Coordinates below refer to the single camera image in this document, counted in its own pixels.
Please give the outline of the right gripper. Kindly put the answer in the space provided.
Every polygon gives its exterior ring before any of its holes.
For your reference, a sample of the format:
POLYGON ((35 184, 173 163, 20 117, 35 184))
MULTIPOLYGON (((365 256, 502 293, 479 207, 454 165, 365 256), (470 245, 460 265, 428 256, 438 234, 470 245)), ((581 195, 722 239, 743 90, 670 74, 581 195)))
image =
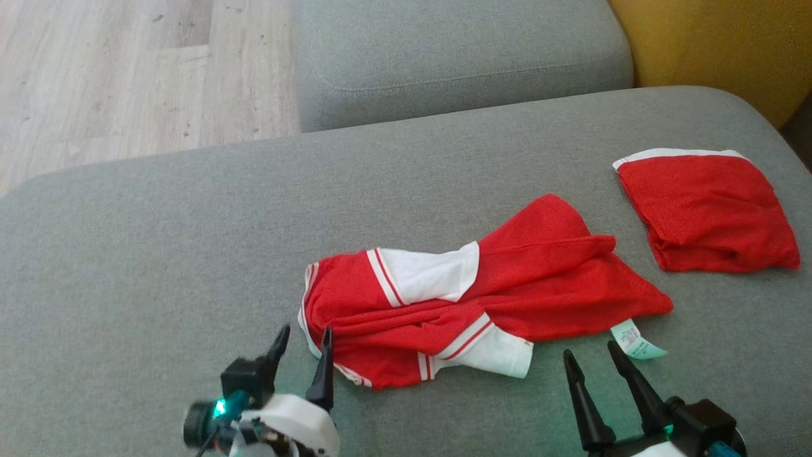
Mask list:
POLYGON ((617 341, 607 349, 627 382, 641 417, 643 434, 617 440, 604 423, 586 387, 574 353, 563 351, 581 447, 589 456, 745 456, 747 447, 736 420, 708 399, 686 403, 680 397, 662 401, 617 341))

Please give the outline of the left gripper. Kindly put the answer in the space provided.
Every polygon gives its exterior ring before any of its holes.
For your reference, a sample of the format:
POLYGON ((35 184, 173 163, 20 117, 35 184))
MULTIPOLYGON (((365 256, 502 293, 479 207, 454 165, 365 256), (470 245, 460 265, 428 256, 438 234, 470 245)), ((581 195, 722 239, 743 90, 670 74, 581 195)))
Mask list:
POLYGON ((198 456, 336 456, 340 438, 334 407, 333 330, 323 333, 321 356, 306 396, 273 393, 291 325, 279 329, 266 358, 236 359, 221 373, 220 399, 197 401, 183 419, 183 443, 198 456))

